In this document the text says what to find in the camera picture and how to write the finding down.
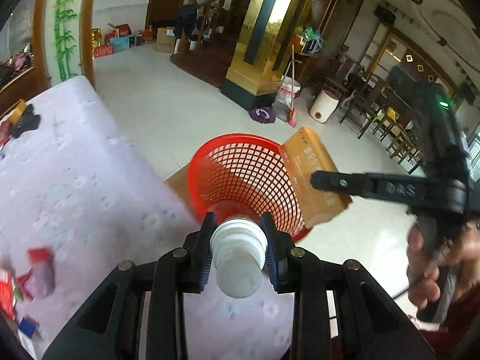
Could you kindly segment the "red crumpled snack bag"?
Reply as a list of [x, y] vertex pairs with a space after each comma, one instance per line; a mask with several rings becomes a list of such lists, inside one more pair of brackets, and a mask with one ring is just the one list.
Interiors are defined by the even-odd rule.
[[16, 299], [14, 295], [14, 279], [12, 274], [0, 269], [0, 306], [1, 312], [10, 320], [16, 319]]

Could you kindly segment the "white medicine box blue stripe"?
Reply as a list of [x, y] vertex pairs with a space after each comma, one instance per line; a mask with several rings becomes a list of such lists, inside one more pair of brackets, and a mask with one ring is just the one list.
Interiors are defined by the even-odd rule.
[[24, 316], [22, 320], [19, 322], [18, 330], [24, 336], [26, 336], [28, 339], [31, 340], [37, 333], [38, 324], [29, 316]]

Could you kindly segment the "cardboard-wrapped stool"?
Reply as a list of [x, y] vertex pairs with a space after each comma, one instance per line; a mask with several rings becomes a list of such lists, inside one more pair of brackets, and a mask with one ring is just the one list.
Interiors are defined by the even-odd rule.
[[189, 164], [180, 168], [177, 172], [172, 174], [165, 180], [166, 185], [174, 191], [176, 196], [191, 209], [191, 200], [187, 188], [187, 171]]

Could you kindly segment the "yellow tape roll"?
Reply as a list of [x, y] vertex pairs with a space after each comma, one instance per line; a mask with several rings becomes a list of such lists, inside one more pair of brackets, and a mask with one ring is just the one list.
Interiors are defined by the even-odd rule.
[[12, 125], [16, 125], [21, 117], [23, 116], [25, 110], [27, 108], [27, 103], [24, 99], [18, 100], [11, 108], [11, 113], [9, 116], [9, 121]]

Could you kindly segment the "golden pillar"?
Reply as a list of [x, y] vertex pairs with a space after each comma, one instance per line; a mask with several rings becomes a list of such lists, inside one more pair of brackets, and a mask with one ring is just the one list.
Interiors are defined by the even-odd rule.
[[272, 102], [307, 0], [250, 0], [221, 93], [250, 111]]

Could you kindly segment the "broom and dustpan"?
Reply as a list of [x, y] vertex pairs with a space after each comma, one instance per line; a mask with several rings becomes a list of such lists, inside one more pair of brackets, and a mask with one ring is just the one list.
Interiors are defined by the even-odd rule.
[[290, 47], [290, 60], [281, 77], [281, 84], [273, 103], [273, 110], [278, 119], [289, 126], [296, 126], [295, 100], [295, 46]]

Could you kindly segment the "floral purple tablecloth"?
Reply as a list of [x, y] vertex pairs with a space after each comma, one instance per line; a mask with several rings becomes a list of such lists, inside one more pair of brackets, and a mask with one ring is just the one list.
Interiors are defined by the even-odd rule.
[[[40, 328], [42, 357], [81, 304], [122, 261], [150, 263], [199, 224], [118, 129], [83, 77], [32, 100], [39, 127], [1, 160], [1, 264], [24, 274], [30, 249], [55, 259], [55, 290], [16, 308]], [[234, 299], [210, 278], [184, 297], [191, 359], [279, 359], [290, 345], [293, 298], [268, 280]]]

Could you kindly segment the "white cylindrical stool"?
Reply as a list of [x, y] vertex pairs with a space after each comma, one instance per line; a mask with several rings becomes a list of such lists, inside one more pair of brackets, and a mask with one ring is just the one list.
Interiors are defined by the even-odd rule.
[[315, 121], [324, 124], [335, 112], [338, 103], [338, 95], [335, 92], [323, 89], [316, 96], [309, 114]]

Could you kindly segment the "white plastic bottle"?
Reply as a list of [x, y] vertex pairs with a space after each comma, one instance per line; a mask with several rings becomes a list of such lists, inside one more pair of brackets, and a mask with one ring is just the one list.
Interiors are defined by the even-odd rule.
[[223, 294], [243, 299], [261, 286], [268, 240], [260, 226], [246, 216], [231, 216], [211, 235], [216, 283]]

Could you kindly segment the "cardboard carton on floor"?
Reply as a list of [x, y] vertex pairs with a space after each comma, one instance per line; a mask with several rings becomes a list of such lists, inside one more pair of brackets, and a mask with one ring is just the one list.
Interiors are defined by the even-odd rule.
[[155, 50], [160, 53], [172, 54], [176, 44], [173, 27], [158, 28]]

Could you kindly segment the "white plastic bucket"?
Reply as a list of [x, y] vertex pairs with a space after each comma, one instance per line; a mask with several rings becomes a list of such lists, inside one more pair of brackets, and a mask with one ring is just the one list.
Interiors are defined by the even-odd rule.
[[283, 80], [277, 92], [276, 100], [288, 107], [291, 106], [296, 94], [301, 89], [300, 83], [289, 76], [283, 76]]

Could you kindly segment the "brown snack wrapper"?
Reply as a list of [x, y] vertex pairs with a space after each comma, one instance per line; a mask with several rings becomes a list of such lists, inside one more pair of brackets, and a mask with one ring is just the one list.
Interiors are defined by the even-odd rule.
[[30, 300], [48, 297], [55, 290], [55, 256], [49, 248], [29, 249], [30, 269], [17, 278], [23, 295]]

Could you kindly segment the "wall television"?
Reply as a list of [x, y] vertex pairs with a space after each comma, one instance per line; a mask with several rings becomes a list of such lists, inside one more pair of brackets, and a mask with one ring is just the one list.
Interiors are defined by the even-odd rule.
[[395, 66], [387, 77], [387, 83], [402, 100], [410, 104], [416, 102], [420, 93], [437, 78], [438, 76], [431, 71], [421, 72], [419, 77], [412, 78], [400, 67]]

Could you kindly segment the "wooden chair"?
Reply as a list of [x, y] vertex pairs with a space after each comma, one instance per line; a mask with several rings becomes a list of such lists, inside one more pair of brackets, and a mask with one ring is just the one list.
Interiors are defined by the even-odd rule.
[[348, 120], [359, 129], [357, 139], [363, 137], [377, 119], [380, 111], [386, 110], [387, 82], [378, 75], [372, 74], [354, 91], [351, 100], [346, 102], [346, 111], [340, 123]]

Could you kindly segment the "red plastic mesh basket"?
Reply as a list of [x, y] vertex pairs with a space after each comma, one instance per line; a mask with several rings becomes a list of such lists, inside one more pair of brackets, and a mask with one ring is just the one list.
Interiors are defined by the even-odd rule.
[[196, 151], [186, 172], [199, 219], [212, 211], [220, 222], [235, 214], [259, 221], [269, 212], [295, 242], [309, 233], [275, 141], [246, 133], [217, 136]]

